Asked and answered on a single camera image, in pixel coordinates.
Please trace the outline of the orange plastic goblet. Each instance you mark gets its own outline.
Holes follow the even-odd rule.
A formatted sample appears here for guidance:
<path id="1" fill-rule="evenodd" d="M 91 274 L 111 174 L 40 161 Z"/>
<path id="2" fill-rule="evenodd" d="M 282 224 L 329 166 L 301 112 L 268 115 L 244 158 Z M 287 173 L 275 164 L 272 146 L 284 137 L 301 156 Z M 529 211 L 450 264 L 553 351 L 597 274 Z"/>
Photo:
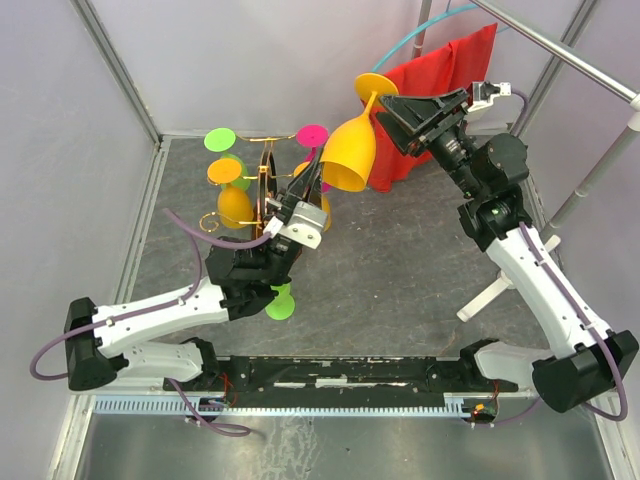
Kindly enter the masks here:
<path id="1" fill-rule="evenodd" d="M 293 171 L 293 175 L 295 177 L 297 177 L 305 168 L 306 166 L 309 164 L 309 161 L 305 161 L 300 163 Z M 327 222 L 326 225 L 324 227 L 324 231 L 328 231 L 331 227 L 332 224 L 332 216 L 331 216 L 331 207 L 330 207 L 330 203 L 329 200 L 327 198 L 327 196 L 322 193 L 320 195 L 320 200 L 321 200 L 321 208 L 322 210 L 327 214 Z"/>
<path id="2" fill-rule="evenodd" d="M 359 75 L 354 89 L 363 102 L 363 110 L 329 136 L 320 158 L 322 180 L 346 192 L 366 188 L 376 158 L 376 136 L 370 115 L 375 107 L 381 107 L 380 96 L 398 93 L 390 79 L 372 72 Z"/>
<path id="3" fill-rule="evenodd" d="M 240 229 L 253 221 L 253 207 L 245 190 L 233 185 L 242 177 L 241 163 L 231 157 L 222 157 L 207 168 L 207 180 L 221 188 L 217 197 L 217 213 L 222 223 L 231 229 Z"/>

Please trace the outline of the orange plastic goblet front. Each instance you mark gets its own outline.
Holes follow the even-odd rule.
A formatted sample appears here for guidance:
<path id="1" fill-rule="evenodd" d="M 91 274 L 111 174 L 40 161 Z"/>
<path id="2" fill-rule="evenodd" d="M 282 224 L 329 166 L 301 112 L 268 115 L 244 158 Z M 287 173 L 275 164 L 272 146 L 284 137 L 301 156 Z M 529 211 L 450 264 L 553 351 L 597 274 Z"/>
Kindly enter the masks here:
<path id="1" fill-rule="evenodd" d="M 372 72 L 359 75 L 354 89 L 363 102 L 363 110 L 329 136 L 320 158 L 322 180 L 346 192 L 366 188 L 376 158 L 376 136 L 370 115 L 375 107 L 381 107 L 380 96 L 398 93 L 390 79 Z"/>

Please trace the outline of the pink plastic goblet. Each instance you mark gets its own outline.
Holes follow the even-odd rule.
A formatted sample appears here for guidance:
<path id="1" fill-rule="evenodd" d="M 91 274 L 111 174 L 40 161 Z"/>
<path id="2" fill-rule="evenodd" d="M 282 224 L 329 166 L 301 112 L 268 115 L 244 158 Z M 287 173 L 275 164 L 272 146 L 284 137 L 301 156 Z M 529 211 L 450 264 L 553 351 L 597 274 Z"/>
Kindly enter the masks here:
<path id="1" fill-rule="evenodd" d="M 302 127 L 295 138 L 301 146 L 309 149 L 305 160 L 294 170 L 294 175 L 298 175 L 314 159 L 316 149 L 326 143 L 329 138 L 329 131 L 321 125 L 309 124 Z"/>

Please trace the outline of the green plastic goblet back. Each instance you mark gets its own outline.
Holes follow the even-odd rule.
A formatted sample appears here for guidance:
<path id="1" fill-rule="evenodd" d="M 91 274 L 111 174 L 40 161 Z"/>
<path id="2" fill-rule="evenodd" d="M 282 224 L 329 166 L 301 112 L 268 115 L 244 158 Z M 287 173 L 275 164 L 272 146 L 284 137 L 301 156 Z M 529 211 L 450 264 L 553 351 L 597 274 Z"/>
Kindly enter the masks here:
<path id="1" fill-rule="evenodd" d="M 221 153 L 222 158 L 231 158 L 236 160 L 242 167 L 241 176 L 231 184 L 243 191 L 247 191 L 251 180 L 248 178 L 247 167 L 243 160 L 230 152 L 231 147 L 236 142 L 236 134 L 233 130 L 226 127 L 219 127 L 209 131 L 204 137 L 204 146 L 207 150 L 214 153 Z"/>

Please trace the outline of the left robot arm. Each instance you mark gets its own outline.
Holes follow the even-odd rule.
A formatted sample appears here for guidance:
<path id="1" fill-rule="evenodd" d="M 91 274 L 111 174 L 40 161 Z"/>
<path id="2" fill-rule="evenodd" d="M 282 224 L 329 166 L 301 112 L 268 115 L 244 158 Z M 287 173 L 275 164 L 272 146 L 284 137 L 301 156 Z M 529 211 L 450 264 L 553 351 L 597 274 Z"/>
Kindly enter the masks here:
<path id="1" fill-rule="evenodd" d="M 267 192 L 252 240 L 213 237 L 167 216 L 190 242 L 209 244 L 196 258 L 189 285 L 131 303 L 96 305 L 83 297 L 71 302 L 64 326 L 67 385 L 73 392 L 96 390 L 124 379 L 159 379 L 215 387 L 221 368 L 214 347 L 189 340 L 172 347 L 160 337 L 185 329 L 231 322 L 265 311 L 286 292 L 290 271 L 304 248 L 320 245 L 328 215 L 320 204 L 319 149 L 289 184 Z"/>

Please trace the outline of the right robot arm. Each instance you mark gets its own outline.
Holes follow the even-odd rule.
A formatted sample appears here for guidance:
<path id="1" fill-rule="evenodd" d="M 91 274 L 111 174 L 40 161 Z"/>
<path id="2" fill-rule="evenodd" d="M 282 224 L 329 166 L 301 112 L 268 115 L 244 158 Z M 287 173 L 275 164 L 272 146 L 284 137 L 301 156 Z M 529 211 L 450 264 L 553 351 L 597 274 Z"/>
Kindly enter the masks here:
<path id="1" fill-rule="evenodd" d="M 473 357 L 457 367 L 459 382 L 478 391 L 505 380 L 535 390 L 559 413 L 614 390 L 619 412 L 599 414 L 622 421 L 629 413 L 623 378 L 639 343 L 630 331 L 616 332 L 600 318 L 554 262 L 524 206 L 526 145 L 510 133 L 477 145 L 466 133 L 468 97 L 464 89 L 436 97 L 384 94 L 376 115 L 400 153 L 429 152 L 461 190 L 465 234 L 519 292 L 549 345 L 536 350 L 478 342 Z"/>

